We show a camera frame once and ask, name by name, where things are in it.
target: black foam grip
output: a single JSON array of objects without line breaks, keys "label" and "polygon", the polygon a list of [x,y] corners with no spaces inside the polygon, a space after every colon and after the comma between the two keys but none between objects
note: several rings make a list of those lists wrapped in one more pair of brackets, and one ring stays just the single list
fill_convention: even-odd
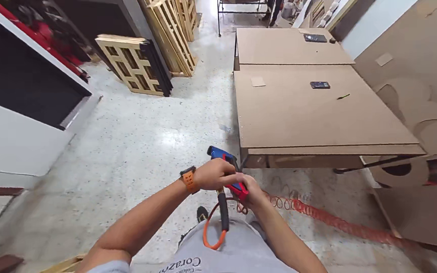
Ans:
[{"label": "black foam grip", "polygon": [[218,206],[220,207],[222,230],[229,231],[229,210],[227,208],[227,199],[225,199],[225,193],[223,192],[218,194]]}]

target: phone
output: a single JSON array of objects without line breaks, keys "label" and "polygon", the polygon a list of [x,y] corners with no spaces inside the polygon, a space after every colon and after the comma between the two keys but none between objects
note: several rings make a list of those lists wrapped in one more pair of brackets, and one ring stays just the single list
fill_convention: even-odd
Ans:
[{"label": "phone", "polygon": [[307,42],[314,42],[314,43],[326,43],[326,37],[325,35],[321,34],[303,34],[304,40]]},{"label": "phone", "polygon": [[330,89],[328,82],[310,82],[312,89]]}]

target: gray t-shirt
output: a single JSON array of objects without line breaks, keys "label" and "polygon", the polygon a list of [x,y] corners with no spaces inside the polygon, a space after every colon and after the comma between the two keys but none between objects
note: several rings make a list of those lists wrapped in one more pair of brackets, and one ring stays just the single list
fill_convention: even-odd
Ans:
[{"label": "gray t-shirt", "polygon": [[[219,217],[210,220],[207,230],[209,244],[215,244],[222,233]],[[203,226],[199,223],[184,238],[172,262],[158,273],[194,272],[296,272],[280,261],[259,233],[242,220],[230,219],[230,229],[218,250],[203,245]],[[129,265],[112,261],[88,273],[129,273]]]}]

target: speckled floor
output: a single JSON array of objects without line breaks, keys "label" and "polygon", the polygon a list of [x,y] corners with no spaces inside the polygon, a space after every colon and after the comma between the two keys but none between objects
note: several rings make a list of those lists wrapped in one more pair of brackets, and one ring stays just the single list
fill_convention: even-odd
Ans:
[{"label": "speckled floor", "polygon": [[[42,183],[18,197],[0,219],[0,255],[23,257],[26,265],[19,272],[37,272],[88,251],[126,211],[174,181],[179,171],[208,160],[208,146],[238,154],[233,26],[261,25],[254,15],[221,16],[218,38],[215,0],[197,1],[197,10],[203,17],[190,46],[200,60],[192,78],[172,80],[170,98],[131,93],[104,63],[84,65],[92,76],[90,85],[104,95],[102,101]],[[386,228],[361,172],[248,173],[271,194],[288,195],[295,189],[304,202],[347,221]],[[174,254],[180,235],[195,225],[197,206],[211,208],[215,202],[215,193],[205,191],[185,200],[134,257],[134,271],[159,271]],[[330,272],[418,272],[400,249],[280,211]]]}]

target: black sneaker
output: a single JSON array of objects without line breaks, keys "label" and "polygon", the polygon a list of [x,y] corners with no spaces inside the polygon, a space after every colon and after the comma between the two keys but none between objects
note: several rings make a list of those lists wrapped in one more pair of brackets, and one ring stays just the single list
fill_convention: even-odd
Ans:
[{"label": "black sneaker", "polygon": [[197,208],[197,221],[200,223],[201,221],[207,220],[208,211],[203,206]]},{"label": "black sneaker", "polygon": [[269,21],[269,19],[271,18],[271,14],[270,13],[266,13],[266,15],[264,15],[264,17],[261,18],[261,21]]}]

